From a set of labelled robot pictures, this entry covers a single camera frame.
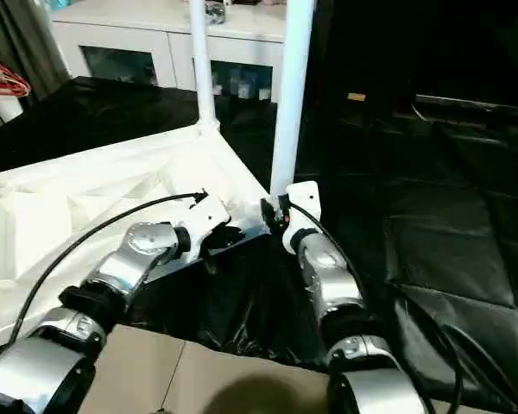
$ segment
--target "wire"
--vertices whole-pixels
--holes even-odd
[[[0,65],[0,95],[26,97],[30,92],[31,87],[25,79]]]
[[[330,240],[330,242],[332,242],[334,244],[336,249],[339,251],[339,253],[344,258],[345,263],[347,264],[347,267],[349,268],[351,273],[356,275],[356,281],[357,281],[357,285],[359,287],[359,291],[364,296],[365,292],[361,286],[362,282],[361,282],[360,278],[358,277],[357,270],[353,266],[351,259],[347,256],[347,254],[342,249],[342,247],[336,242],[336,240],[330,234],[330,232],[320,223],[319,220],[317,220],[317,218],[315,216],[313,216],[311,213],[309,213],[303,207],[301,207],[297,204],[294,204],[292,202],[289,203],[289,206],[293,207],[298,212],[300,212],[305,217],[307,217],[309,220],[311,220],[319,229],[322,230],[322,232],[328,238],[328,240]],[[405,292],[403,292],[401,289],[399,289],[397,286],[395,286],[393,284],[387,283],[385,281],[381,281],[376,278],[371,278],[371,279],[378,284],[383,284],[385,286],[390,287],[395,292],[398,292],[399,296],[401,296],[403,299],[407,300],[410,304],[412,304],[413,307],[428,321],[428,323],[430,323],[432,331],[435,332],[436,336],[438,337],[439,341],[441,342],[441,346],[447,353],[447,356],[446,356],[447,362],[450,363],[450,365],[452,365],[453,370],[455,372],[455,385],[453,387],[452,402],[451,402],[449,409],[447,410],[447,414],[456,414],[458,411],[458,408],[460,406],[460,402],[461,402],[463,390],[464,390],[464,384],[463,384],[463,374],[464,373],[463,373],[463,368],[460,364],[460,360],[457,355],[457,351],[452,346],[451,341],[449,340],[449,338],[447,337],[445,332],[441,329],[441,327],[438,325],[438,323],[428,314],[428,312],[426,310],[424,310],[424,308],[422,308],[419,304],[414,302],[409,296],[407,296],[407,294]],[[426,405],[426,408],[428,409],[428,411],[430,413],[434,413],[435,410],[433,408],[433,404],[432,404],[432,401],[430,400],[430,398],[427,395],[425,395],[425,393],[423,391],[420,391],[420,390],[417,390],[417,391],[419,392],[420,398]]]
[[[152,205],[166,203],[167,201],[180,200],[182,198],[195,198],[196,201],[199,201],[199,199],[202,198],[204,195],[205,195],[204,192],[193,192],[193,193],[188,193],[188,194],[179,194],[176,196],[158,198],[157,200],[149,201],[147,203],[138,205],[133,209],[127,210],[124,213],[114,216],[114,217],[106,220],[105,222],[100,223],[98,226],[94,227],[93,229],[90,229],[88,232],[84,233],[79,239],[74,241],[58,257],[56,257],[56,259],[50,264],[50,266],[48,266],[46,268],[46,270],[40,276],[40,278],[38,278],[38,280],[36,280],[36,283],[33,285],[31,291],[28,293],[28,296],[25,299],[25,303],[23,304],[23,307],[19,311],[19,315],[17,316],[17,319],[16,319],[16,324],[14,325],[14,328],[11,331],[11,335],[9,336],[8,345],[12,345],[17,340],[17,337],[19,336],[19,331],[21,330],[21,327],[23,325],[23,320],[27,316],[28,308],[33,303],[36,293],[38,293],[42,284],[46,281],[46,279],[50,275],[50,273],[52,273],[52,271],[78,246],[80,246],[86,240],[91,238],[93,235],[95,235],[100,230],[105,229],[109,225],[111,225],[115,222],[118,222],[122,218],[130,216],[131,214],[136,213],[137,211],[147,209],[148,207],[151,207]]]
[[[417,117],[419,117],[422,121],[424,122],[430,122],[428,120],[428,118],[426,118],[425,116],[423,116],[419,110],[416,109],[416,106],[414,105],[414,103],[411,103],[411,107],[413,108],[413,111],[414,113],[416,114]]]

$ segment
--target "black cable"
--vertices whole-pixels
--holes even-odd
[[[357,282],[357,286],[359,287],[359,291],[364,296],[364,289],[362,286],[361,279],[358,276],[357,270],[353,266],[353,263],[351,262],[351,259],[347,256],[345,251],[342,249],[342,247],[338,244],[338,242],[334,239],[334,237],[330,234],[330,232],[320,223],[319,220],[315,216],[313,216],[311,213],[309,213],[307,210],[305,210],[303,207],[294,204],[292,202],[289,203],[290,207],[293,207],[297,211],[299,211],[301,214],[303,214],[305,217],[307,217],[309,220],[311,220],[319,229],[322,230],[324,235],[330,240],[330,242],[333,243],[333,245],[336,247],[336,249],[339,251],[339,253],[342,255],[342,257],[345,260],[345,263],[347,264],[347,267],[351,271],[351,273],[355,276],[355,280]],[[439,338],[439,341],[441,342],[442,348],[446,351],[447,356],[447,362],[452,365],[452,368],[455,372],[455,386],[453,387],[453,396],[451,401],[451,406],[447,410],[447,414],[456,414],[458,411],[458,408],[460,406],[460,402],[462,399],[462,394],[464,390],[463,385],[463,368],[460,365],[460,360],[458,359],[458,354],[456,349],[452,346],[451,341],[445,334],[445,332],[441,329],[441,327],[438,325],[438,323],[422,308],[419,304],[414,302],[405,292],[403,292],[399,287],[387,283],[383,280],[379,280],[376,278],[371,278],[373,281],[375,281],[378,284],[383,284],[387,287],[390,287],[395,292],[398,292],[399,296],[401,296],[403,299],[408,301],[410,304],[413,305],[413,307],[430,323],[431,330],[436,334],[436,336]],[[429,413],[434,413],[435,410],[433,408],[433,404],[431,399],[424,395],[424,392],[421,390],[417,390],[419,392],[420,398],[426,405],[426,408],[428,409]]]
[[[68,248],[66,248],[51,264],[47,267],[47,269],[44,271],[44,273],[36,280],[36,283],[33,285],[31,291],[28,293],[27,298],[25,299],[25,303],[23,304],[23,307],[19,311],[19,315],[16,319],[16,324],[14,325],[13,330],[11,331],[11,335],[9,336],[8,345],[12,345],[19,336],[19,331],[21,330],[21,327],[23,325],[23,320],[27,316],[28,308],[33,303],[33,300],[35,299],[36,293],[38,293],[39,289],[41,288],[42,284],[46,281],[47,277],[54,271],[54,269],[78,246],[80,246],[82,243],[84,243],[86,240],[91,238],[93,235],[95,235],[97,232],[99,232],[102,229],[105,229],[109,225],[118,222],[119,220],[130,216],[133,213],[136,213],[137,211],[147,209],[148,207],[151,207],[152,205],[166,203],[167,201],[173,201],[173,200],[180,200],[182,198],[195,198],[198,202],[202,197],[205,196],[204,192],[192,192],[188,194],[179,194],[175,196],[169,196],[164,198],[158,198],[157,200],[149,201],[147,203],[141,204],[136,206],[134,209],[130,209],[125,211],[124,213],[121,213],[117,216],[114,216],[108,220],[106,220],[103,223],[100,223],[98,226],[94,227],[93,229],[90,229],[88,232],[84,233],[79,239],[73,242]]]

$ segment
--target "white fabric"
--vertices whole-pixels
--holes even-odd
[[[267,193],[217,131],[199,136],[195,127],[177,129],[1,172],[0,343],[36,279],[81,234],[147,201],[202,190],[221,199],[231,223],[247,229],[260,220],[250,200],[258,205]],[[43,285],[24,329],[116,248],[132,223],[176,223],[192,202],[158,204],[93,236]]]

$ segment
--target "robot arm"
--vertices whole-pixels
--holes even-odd
[[[314,182],[290,185],[289,201],[320,218]],[[414,386],[391,354],[345,258],[320,229],[294,208],[282,240],[297,254],[323,336],[331,376],[328,398],[337,414],[424,414]]]
[[[201,242],[230,217],[207,197],[179,226],[137,223],[79,287],[60,294],[24,338],[0,348],[0,413],[76,413],[92,384],[94,363],[150,271],[196,260]]]

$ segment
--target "black fabric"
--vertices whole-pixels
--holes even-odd
[[[275,107],[217,101],[223,135],[268,185]],[[188,125],[195,95],[77,79],[0,128],[0,171]],[[435,398],[453,373],[402,285],[440,323],[466,370],[464,402],[518,408],[518,131],[307,113],[297,179],[316,179],[322,221]],[[146,285],[126,323],[235,354],[323,369],[294,257],[271,236]]]

